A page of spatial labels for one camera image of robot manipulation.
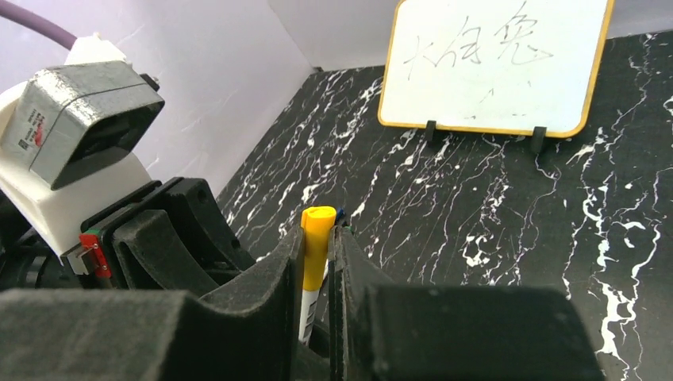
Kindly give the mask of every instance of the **black whiteboard stand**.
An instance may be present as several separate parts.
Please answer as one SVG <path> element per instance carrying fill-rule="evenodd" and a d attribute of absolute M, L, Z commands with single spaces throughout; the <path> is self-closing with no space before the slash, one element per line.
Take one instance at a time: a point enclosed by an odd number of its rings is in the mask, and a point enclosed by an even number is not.
<path fill-rule="evenodd" d="M 437 121 L 428 121 L 425 123 L 425 142 L 432 144 L 436 140 Z"/>
<path fill-rule="evenodd" d="M 547 127 L 536 127 L 533 130 L 533 136 L 530 138 L 530 150 L 539 155 L 544 151 L 545 136 L 547 135 Z"/>

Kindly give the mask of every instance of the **whiteboard easel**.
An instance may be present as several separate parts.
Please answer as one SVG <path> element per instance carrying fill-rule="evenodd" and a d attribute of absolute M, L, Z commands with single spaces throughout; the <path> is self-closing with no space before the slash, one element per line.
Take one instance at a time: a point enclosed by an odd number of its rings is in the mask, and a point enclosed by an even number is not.
<path fill-rule="evenodd" d="M 570 137 L 586 124 L 614 0 L 401 0 L 383 125 Z"/>

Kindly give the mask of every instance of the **black mechanical part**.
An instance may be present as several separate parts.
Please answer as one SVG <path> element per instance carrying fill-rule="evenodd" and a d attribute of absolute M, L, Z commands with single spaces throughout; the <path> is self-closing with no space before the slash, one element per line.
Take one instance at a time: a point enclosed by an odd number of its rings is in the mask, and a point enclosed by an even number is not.
<path fill-rule="evenodd" d="M 0 291 L 10 288 L 82 288 L 70 266 L 62 266 L 39 238 L 0 256 Z"/>
<path fill-rule="evenodd" d="M 331 380 L 604 379 L 578 314 L 560 293 L 394 284 L 350 233 L 335 233 L 329 316 L 344 323 L 332 328 Z"/>
<path fill-rule="evenodd" d="M 187 290 L 201 295 L 255 263 L 240 247 L 204 179 L 148 184 L 116 207 L 83 226 L 97 232 L 116 288 L 190 284 Z M 194 261 L 197 266 L 187 265 Z M 189 268 L 190 275 L 185 273 Z"/>
<path fill-rule="evenodd" d="M 23 214 L 0 191 L 0 256 L 6 249 L 11 249 L 30 228 Z"/>
<path fill-rule="evenodd" d="M 183 179 L 164 195 L 163 208 L 189 252 L 206 270 L 223 260 L 227 268 L 244 271 L 255 260 L 243 249 L 217 207 L 204 179 Z"/>
<path fill-rule="evenodd" d="M 3 362 L 0 379 L 328 379 L 329 364 L 298 347 L 303 241 L 292 229 L 201 300 L 183 291 L 0 294 L 0 354 L 20 359 Z"/>
<path fill-rule="evenodd" d="M 156 211 L 122 226 L 161 220 L 170 230 L 167 212 Z M 154 247 L 151 239 L 139 241 Z M 604 379 L 561 294 L 396 284 L 339 226 L 329 239 L 329 339 L 318 325 L 310 346 L 300 345 L 303 242 L 303 230 L 292 229 L 199 301 L 183 291 L 0 294 L 0 358 L 21 358 L 0 367 L 0 379 Z M 325 344 L 329 360 L 312 350 Z"/>
<path fill-rule="evenodd" d="M 149 76 L 149 74 L 141 74 L 140 77 L 152 88 L 154 91 L 159 91 L 159 84 Z"/>
<path fill-rule="evenodd" d="M 82 222 L 82 224 L 79 227 L 80 231 L 84 233 L 88 229 L 94 227 L 94 225 L 104 220 L 105 218 L 108 218 L 112 213 L 118 211 L 122 207 L 127 206 L 128 204 L 131 203 L 142 201 L 142 199 L 145 198 L 145 196 L 150 194 L 153 190 L 155 190 L 158 187 L 161 187 L 160 181 L 151 181 L 143 185 L 142 187 L 138 188 L 128 196 L 106 207 L 104 210 L 101 210 L 100 212 L 94 214 L 92 217 L 89 217 L 86 220 L 84 220 L 84 222 Z"/>
<path fill-rule="evenodd" d="M 218 286 L 180 240 L 165 210 L 143 210 L 120 226 L 114 232 L 114 247 L 118 257 L 133 256 L 163 289 L 202 296 Z M 129 276 L 125 273 L 127 283 L 133 281 Z"/>

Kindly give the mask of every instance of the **handwritten chinese characters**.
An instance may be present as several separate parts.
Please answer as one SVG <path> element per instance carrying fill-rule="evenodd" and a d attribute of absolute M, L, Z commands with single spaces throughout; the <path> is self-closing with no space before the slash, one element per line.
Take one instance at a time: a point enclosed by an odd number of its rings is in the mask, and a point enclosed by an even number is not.
<path fill-rule="evenodd" d="M 491 54 L 491 59 L 512 65 L 526 65 L 552 58 L 554 56 L 552 53 L 529 43 L 529 38 L 539 27 L 539 21 L 526 13 L 527 3 L 528 0 L 523 1 L 517 12 L 504 20 L 505 23 L 486 40 L 482 39 L 485 29 L 472 22 L 470 16 L 465 17 L 460 29 L 443 50 L 436 41 L 428 41 L 417 36 L 415 53 L 403 62 L 409 65 L 407 80 L 411 80 L 418 60 L 435 68 L 452 68 L 463 62 L 480 65 L 482 64 L 480 52 L 487 50 L 492 53 L 495 49 L 499 51 Z"/>

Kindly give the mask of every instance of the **light purple wall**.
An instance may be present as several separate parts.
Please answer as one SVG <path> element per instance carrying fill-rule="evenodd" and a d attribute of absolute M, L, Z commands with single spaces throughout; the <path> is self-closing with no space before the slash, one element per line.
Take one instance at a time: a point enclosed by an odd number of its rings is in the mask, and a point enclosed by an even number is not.
<path fill-rule="evenodd" d="M 215 195 L 311 72 L 266 0 L 14 2 L 159 77 L 166 106 L 135 153 L 154 178 L 204 177 Z M 2 19 L 0 52 L 0 91 L 67 53 Z"/>

